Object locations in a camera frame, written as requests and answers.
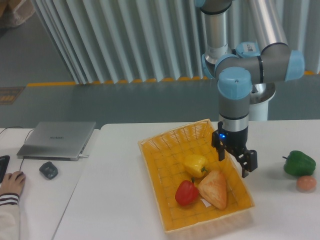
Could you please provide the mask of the striped sleeve forearm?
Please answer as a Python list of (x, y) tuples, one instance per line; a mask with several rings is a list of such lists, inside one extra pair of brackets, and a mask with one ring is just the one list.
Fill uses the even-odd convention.
[(0, 195), (0, 239), (20, 239), (20, 197), (16, 193)]

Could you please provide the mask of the person's hand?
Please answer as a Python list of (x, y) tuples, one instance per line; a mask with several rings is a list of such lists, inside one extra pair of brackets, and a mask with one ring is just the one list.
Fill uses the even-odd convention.
[(5, 174), (0, 186), (0, 195), (17, 195), (20, 197), (26, 182), (26, 176), (25, 181), (21, 183), (16, 182), (16, 176), (20, 172), (21, 171), (15, 171), (14, 173)]

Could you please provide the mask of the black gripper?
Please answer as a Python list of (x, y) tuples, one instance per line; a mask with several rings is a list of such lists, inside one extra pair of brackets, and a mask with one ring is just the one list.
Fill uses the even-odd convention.
[(255, 150), (248, 150), (248, 126), (240, 131), (225, 129), (222, 121), (218, 122), (218, 129), (212, 133), (211, 146), (218, 152), (218, 160), (225, 159), (225, 150), (232, 154), (241, 165), (241, 176), (246, 178), (258, 167), (258, 154)]

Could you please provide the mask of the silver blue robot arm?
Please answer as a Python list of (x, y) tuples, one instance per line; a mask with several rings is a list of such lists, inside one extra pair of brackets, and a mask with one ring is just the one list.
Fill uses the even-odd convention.
[(290, 50), (271, 0), (248, 2), (259, 54), (240, 57), (229, 49), (227, 13), (230, 0), (197, 0), (204, 14), (207, 49), (202, 56), (204, 74), (217, 81), (218, 129), (211, 145), (222, 161), (225, 153), (235, 157), (246, 177), (258, 166), (255, 150), (246, 147), (250, 119), (250, 95), (257, 84), (299, 79), (305, 71), (305, 58)]

